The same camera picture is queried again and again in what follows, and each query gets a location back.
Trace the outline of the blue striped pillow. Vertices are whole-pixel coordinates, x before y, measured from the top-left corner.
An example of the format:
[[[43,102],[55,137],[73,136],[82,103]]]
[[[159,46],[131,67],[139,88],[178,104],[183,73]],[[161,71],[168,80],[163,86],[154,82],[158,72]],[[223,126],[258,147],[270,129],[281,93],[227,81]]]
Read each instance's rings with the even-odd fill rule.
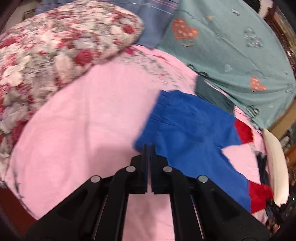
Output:
[[[117,0],[110,3],[122,7],[144,22],[144,31],[137,44],[154,49],[170,24],[180,1]]]

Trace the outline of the cream white pillow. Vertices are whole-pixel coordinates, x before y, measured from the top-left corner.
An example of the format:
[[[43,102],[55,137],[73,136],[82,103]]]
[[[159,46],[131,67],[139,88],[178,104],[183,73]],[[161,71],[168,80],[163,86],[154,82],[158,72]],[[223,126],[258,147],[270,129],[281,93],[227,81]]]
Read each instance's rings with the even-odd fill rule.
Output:
[[[285,154],[280,141],[267,129],[263,130],[263,139],[267,154],[267,166],[270,185],[277,206],[287,203],[289,197],[289,177]]]

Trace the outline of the red white floral pillow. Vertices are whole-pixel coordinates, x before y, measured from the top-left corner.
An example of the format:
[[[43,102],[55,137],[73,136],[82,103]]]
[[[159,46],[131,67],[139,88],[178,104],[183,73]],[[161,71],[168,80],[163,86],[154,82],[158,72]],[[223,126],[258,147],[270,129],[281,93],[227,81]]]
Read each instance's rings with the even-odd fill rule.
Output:
[[[56,92],[131,46],[144,22],[105,1],[73,1],[1,35],[1,179],[22,129]]]

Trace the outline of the pink floral bed sheet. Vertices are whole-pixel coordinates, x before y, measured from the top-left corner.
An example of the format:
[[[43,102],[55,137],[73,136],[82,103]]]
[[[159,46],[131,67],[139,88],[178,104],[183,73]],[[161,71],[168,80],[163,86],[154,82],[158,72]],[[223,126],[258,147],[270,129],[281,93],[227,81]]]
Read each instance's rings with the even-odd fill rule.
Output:
[[[159,91],[195,93],[197,77],[173,56],[137,46],[55,94],[13,150],[6,180],[23,211],[7,202],[11,221],[27,232],[92,175],[126,166]]]

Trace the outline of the dark navy garment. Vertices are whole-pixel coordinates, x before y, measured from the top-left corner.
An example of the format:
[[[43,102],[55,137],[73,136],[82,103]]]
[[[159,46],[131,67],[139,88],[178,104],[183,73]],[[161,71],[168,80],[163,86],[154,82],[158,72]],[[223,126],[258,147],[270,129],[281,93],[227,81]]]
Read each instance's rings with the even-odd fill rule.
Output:
[[[276,205],[273,198],[273,191],[266,170],[267,156],[259,151],[255,152],[255,156],[259,169],[260,184],[253,185],[251,210],[257,212],[264,209],[267,215],[265,226],[272,234],[275,234],[280,229],[283,219],[281,217],[280,207]]]

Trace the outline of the blue and red pants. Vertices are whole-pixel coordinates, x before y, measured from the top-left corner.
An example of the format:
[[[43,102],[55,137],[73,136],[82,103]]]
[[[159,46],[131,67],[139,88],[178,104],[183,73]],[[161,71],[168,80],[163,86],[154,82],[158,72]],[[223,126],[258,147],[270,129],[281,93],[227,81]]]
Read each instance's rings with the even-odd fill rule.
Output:
[[[137,151],[154,145],[156,154],[184,175],[205,175],[248,212],[253,185],[231,165],[222,150],[253,142],[251,128],[219,107],[178,90],[162,90],[134,143]]]

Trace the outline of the teal heart-print pillow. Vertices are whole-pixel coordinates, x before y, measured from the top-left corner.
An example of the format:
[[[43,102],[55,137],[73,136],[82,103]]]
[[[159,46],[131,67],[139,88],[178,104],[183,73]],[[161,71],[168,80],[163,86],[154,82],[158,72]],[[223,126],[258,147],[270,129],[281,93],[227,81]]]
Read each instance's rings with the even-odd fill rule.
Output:
[[[205,75],[260,128],[269,128],[295,97],[282,45],[244,1],[182,1],[158,49]]]

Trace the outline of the wooden bed frame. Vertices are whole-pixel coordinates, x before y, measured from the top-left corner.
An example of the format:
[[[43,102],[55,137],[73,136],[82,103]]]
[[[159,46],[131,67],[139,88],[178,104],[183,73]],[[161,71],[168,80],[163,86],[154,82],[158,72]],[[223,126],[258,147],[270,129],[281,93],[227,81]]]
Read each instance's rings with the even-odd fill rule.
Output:
[[[295,167],[295,100],[268,130],[280,141],[288,168]]]

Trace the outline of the folded dark grey garment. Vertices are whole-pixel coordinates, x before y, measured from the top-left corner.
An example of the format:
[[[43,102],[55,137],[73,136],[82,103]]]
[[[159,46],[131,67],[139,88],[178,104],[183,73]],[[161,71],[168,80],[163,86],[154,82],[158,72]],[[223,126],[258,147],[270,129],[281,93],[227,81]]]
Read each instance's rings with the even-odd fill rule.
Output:
[[[209,85],[203,76],[196,78],[195,94],[234,116],[234,103],[225,94]]]

